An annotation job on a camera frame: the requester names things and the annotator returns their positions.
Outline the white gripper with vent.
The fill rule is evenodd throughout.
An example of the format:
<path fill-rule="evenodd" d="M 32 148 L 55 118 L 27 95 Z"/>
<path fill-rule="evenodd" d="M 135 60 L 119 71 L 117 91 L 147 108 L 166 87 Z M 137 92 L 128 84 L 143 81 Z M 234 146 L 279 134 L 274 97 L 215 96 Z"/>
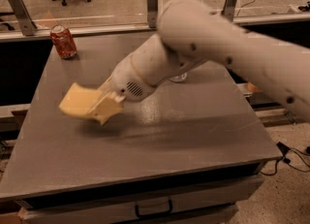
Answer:
<path fill-rule="evenodd" d="M 147 85 L 138 76 L 129 58 L 125 58 L 117 64 L 111 76 L 99 86 L 98 90 L 109 89 L 109 84 L 112 90 L 120 95 L 109 92 L 88 112 L 88 115 L 101 125 L 107 123 L 112 116 L 123 111 L 125 99 L 131 102 L 139 102 L 156 90 L 155 87 Z"/>

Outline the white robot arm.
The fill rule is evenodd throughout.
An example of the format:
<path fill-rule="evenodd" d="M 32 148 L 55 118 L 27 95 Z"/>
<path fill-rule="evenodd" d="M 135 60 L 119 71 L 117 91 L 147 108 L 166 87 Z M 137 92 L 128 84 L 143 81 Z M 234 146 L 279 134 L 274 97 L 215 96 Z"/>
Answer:
<path fill-rule="evenodd" d="M 248 33 L 198 0 L 165 5 L 156 33 L 117 64 L 87 113 L 105 123 L 125 100 L 141 101 L 165 80 L 207 61 L 226 66 L 310 121 L 309 49 Z"/>

